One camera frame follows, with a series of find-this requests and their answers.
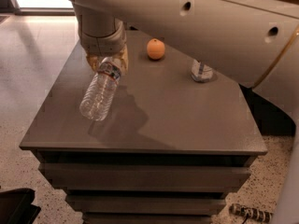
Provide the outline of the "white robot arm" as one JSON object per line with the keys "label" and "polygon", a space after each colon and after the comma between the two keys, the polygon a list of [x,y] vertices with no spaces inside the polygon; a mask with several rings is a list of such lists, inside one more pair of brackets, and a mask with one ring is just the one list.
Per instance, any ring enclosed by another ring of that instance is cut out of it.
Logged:
{"label": "white robot arm", "polygon": [[68,0],[92,56],[125,51],[125,23],[252,89],[299,123],[298,0]]}

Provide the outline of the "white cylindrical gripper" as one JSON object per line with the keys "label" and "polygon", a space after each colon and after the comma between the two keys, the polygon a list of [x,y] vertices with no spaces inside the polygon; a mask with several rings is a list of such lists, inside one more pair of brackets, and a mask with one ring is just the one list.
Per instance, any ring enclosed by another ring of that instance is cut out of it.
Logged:
{"label": "white cylindrical gripper", "polygon": [[112,61],[125,76],[128,73],[129,59],[126,45],[126,33],[122,21],[83,22],[78,23],[80,45],[86,51],[86,60],[96,72],[102,57],[112,57]]}

